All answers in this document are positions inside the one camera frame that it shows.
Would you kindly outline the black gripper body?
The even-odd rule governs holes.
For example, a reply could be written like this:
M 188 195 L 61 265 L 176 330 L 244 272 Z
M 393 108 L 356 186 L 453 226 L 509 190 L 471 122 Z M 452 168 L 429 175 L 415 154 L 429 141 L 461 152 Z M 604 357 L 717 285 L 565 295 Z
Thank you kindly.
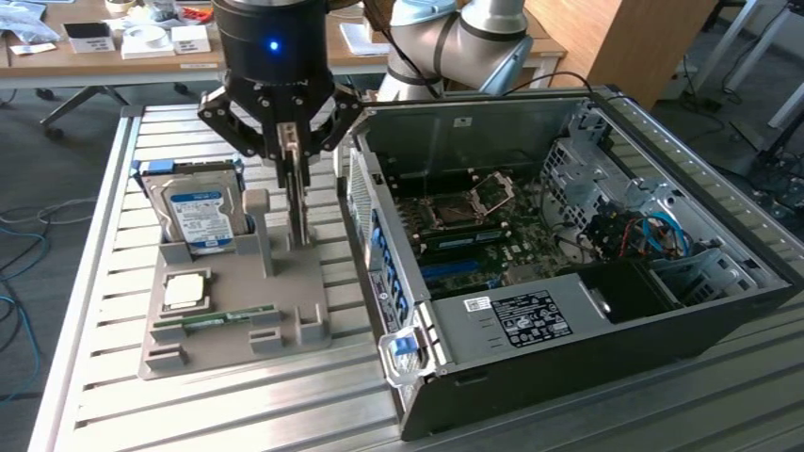
M 268 124 L 307 126 L 335 91 L 325 1 L 215 1 L 228 76 L 209 116 L 231 103 Z

